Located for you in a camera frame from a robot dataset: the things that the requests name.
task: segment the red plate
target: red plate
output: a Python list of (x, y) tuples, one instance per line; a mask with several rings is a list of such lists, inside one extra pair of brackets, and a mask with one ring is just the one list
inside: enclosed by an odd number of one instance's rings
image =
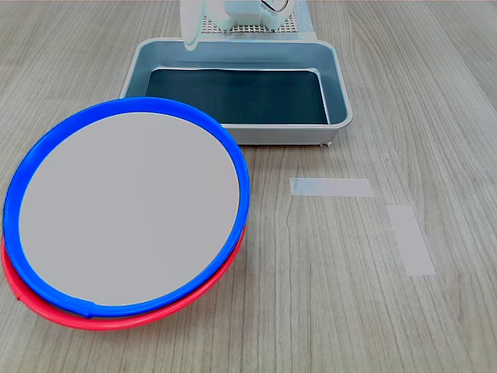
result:
[(54, 307), (40, 298), (35, 294), (26, 284), (24, 284), (21, 277), (17, 274), (16, 269), (12, 265), (7, 254), (7, 248), (5, 247), (5, 240), (2, 236), (2, 266), (5, 271), (5, 278), (10, 284), (10, 288), (16, 295), (17, 299), (23, 302), (29, 309), (37, 313), (38, 315), (48, 319), (52, 322), (60, 324), (62, 326), (67, 326), (74, 329), (101, 331), (101, 330), (119, 330), (119, 329), (129, 329), (137, 326), (143, 326), (150, 322), (158, 321), (167, 316), (170, 316), (186, 306), (190, 305), (207, 291), (209, 291), (216, 282), (218, 282), (221, 277), (226, 273), (230, 265), (235, 260), (240, 247), (242, 246), (243, 239), (245, 237), (246, 228), (243, 229), (242, 235), (238, 240), (235, 248), (231, 252), (231, 255), (224, 262), (224, 264), (217, 270), (217, 272), (203, 283), (202, 286), (198, 287), (195, 291), (188, 294), (185, 298), (180, 299), (177, 302), (167, 305), (162, 309), (157, 309), (155, 311), (145, 313), (142, 315), (123, 317), (118, 319), (86, 319), (78, 315), (73, 315), (62, 311), (57, 307)]

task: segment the wood grain surface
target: wood grain surface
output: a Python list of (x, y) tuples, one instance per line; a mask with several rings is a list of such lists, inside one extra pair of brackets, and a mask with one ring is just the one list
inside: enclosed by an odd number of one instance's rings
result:
[[(225, 277), (151, 325), (66, 329), (0, 275), (0, 372), (496, 372), (497, 5), (311, 2), (353, 106), (331, 147), (244, 147), (248, 234)], [(117, 98), (177, 2), (0, 2), (0, 198), (55, 124)], [(294, 197), (290, 178), (374, 198)], [(436, 275), (407, 276), (387, 206), (411, 205)]]

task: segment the metal tray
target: metal tray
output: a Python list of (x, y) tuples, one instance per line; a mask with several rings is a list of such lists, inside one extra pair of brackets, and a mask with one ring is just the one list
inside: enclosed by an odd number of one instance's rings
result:
[[(187, 51), (179, 38), (149, 39), (137, 47), (120, 97), (156, 96), (149, 91), (151, 76), (154, 71), (164, 69), (181, 70), (183, 74), (185, 71), (199, 70), (260, 71), (261, 74), (264, 71), (311, 71), (317, 76), (321, 105), (325, 110), (323, 124), (277, 121), (254, 124), (222, 123), (219, 120), (239, 145), (328, 144), (337, 131), (352, 120), (352, 110), (335, 49), (320, 40), (213, 39), (200, 42), (194, 51)], [(290, 81), (285, 85), (292, 89), (292, 84), (297, 83), (291, 80), (292, 74), (288, 74), (288, 79)], [(185, 87), (188, 86), (190, 85), (185, 84), (182, 87), (183, 95)], [(226, 90), (228, 92), (224, 93), (224, 97), (231, 97), (230, 103), (233, 97), (240, 94), (245, 96), (238, 97), (238, 103), (246, 100), (253, 104), (255, 101), (254, 96), (246, 96), (246, 92), (239, 90), (236, 85), (226, 87)], [(169, 87), (168, 92), (174, 92), (174, 89)], [(258, 107), (266, 112), (290, 108), (282, 102), (281, 97), (266, 97), (264, 102), (264, 106)], [(300, 101), (293, 99), (292, 102), (294, 105)]]

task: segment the white tape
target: white tape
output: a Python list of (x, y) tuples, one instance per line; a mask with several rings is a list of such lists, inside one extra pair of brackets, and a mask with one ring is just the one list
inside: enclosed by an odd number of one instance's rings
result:
[(374, 197), (368, 179), (290, 179), (294, 196)]
[(387, 210), (407, 275), (436, 274), (412, 207), (387, 206)]

